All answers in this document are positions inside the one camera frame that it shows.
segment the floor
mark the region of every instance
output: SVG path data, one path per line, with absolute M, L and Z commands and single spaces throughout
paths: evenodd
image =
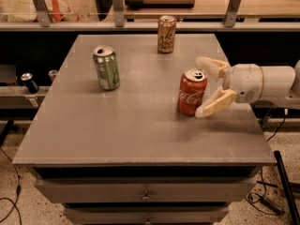
M 269 138 L 280 125 L 280 119 L 272 119 L 263 126 L 265 138 Z M 0 131 L 2 131 L 5 122 L 0 122 Z M 28 121 L 19 121 L 15 125 L 18 130 L 11 130 L 2 145 L 2 149 L 10 158 L 13 158 L 23 135 L 30 126 Z M 282 155 L 290 181 L 300 183 L 300 121 L 296 119 L 287 119 L 279 132 L 270 141 L 273 151 L 278 150 Z M 17 202 L 23 225 L 68 225 L 71 224 L 63 215 L 63 207 L 60 204 L 52 204 L 47 201 L 35 188 L 35 178 L 24 168 L 16 168 L 20 175 L 21 193 Z M 262 170 L 263 181 L 278 185 L 278 188 L 266 187 L 267 195 L 284 210 L 280 216 L 266 215 L 273 213 L 260 202 L 255 205 L 265 213 L 258 211 L 250 205 L 245 199 L 241 202 L 233 202 L 230 205 L 231 212 L 221 222 L 216 225 L 289 225 L 292 224 L 289 206 L 285 199 L 276 167 L 264 167 Z M 262 180 L 259 174 L 255 177 L 258 181 Z M 0 151 L 0 198 L 16 199 L 16 187 L 18 185 L 18 176 L 10 160 Z M 252 192 L 260 195 L 264 193 L 264 186 L 257 184 Z M 297 206 L 300 208 L 300 195 L 295 194 Z M 0 221 L 8 214 L 12 204 L 8 200 L 0 200 Z M 0 224 L 19 225 L 19 216 L 14 209 L 6 220 Z

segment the black can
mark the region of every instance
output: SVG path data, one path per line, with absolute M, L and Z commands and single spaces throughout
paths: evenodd
M 35 94 L 38 92 L 39 89 L 38 84 L 34 80 L 34 76 L 31 73 L 29 72 L 24 73 L 21 76 L 21 81 L 26 85 L 26 87 L 29 90 L 29 93 Z

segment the wooden drawer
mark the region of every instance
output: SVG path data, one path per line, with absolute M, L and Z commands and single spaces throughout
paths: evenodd
M 202 178 L 176 183 L 37 180 L 35 186 L 52 203 L 238 202 L 255 182 L 253 178 Z
M 74 224 L 210 224 L 228 214 L 227 207 L 93 207 L 66 208 L 65 216 Z

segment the robotic hand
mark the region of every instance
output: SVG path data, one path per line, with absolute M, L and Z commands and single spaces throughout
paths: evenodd
M 259 67 L 255 64 L 230 64 L 208 57 L 198 57 L 197 66 L 208 75 L 202 105 L 196 117 L 205 117 L 228 108 L 233 102 L 269 101 L 277 107 L 300 109 L 300 61 L 288 66 Z

